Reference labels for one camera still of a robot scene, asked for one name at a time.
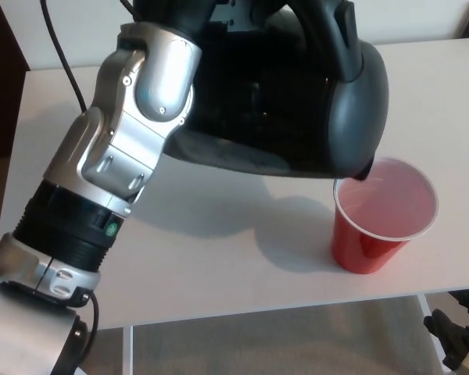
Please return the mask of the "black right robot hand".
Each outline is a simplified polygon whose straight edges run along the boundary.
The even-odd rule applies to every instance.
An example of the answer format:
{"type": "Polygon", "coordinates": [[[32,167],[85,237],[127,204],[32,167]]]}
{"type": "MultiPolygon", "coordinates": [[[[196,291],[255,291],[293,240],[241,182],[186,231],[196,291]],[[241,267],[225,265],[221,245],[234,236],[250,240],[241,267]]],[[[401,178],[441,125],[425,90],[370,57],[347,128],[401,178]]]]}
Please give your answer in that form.
{"type": "MultiPolygon", "coordinates": [[[[469,289],[449,294],[469,314],[469,289]]],[[[435,309],[423,320],[425,328],[439,340],[444,356],[442,364],[453,374],[469,374],[469,326],[454,323],[442,310],[435,309]]]]}

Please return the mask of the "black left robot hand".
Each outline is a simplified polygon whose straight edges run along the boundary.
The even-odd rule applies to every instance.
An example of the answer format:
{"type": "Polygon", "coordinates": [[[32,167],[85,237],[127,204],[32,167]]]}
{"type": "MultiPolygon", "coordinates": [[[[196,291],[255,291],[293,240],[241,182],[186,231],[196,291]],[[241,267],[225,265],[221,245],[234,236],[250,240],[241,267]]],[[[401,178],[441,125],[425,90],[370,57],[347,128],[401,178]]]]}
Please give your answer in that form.
{"type": "Polygon", "coordinates": [[[231,1],[214,0],[135,0],[135,20],[153,23],[195,40],[209,23],[215,8],[231,1]]]}

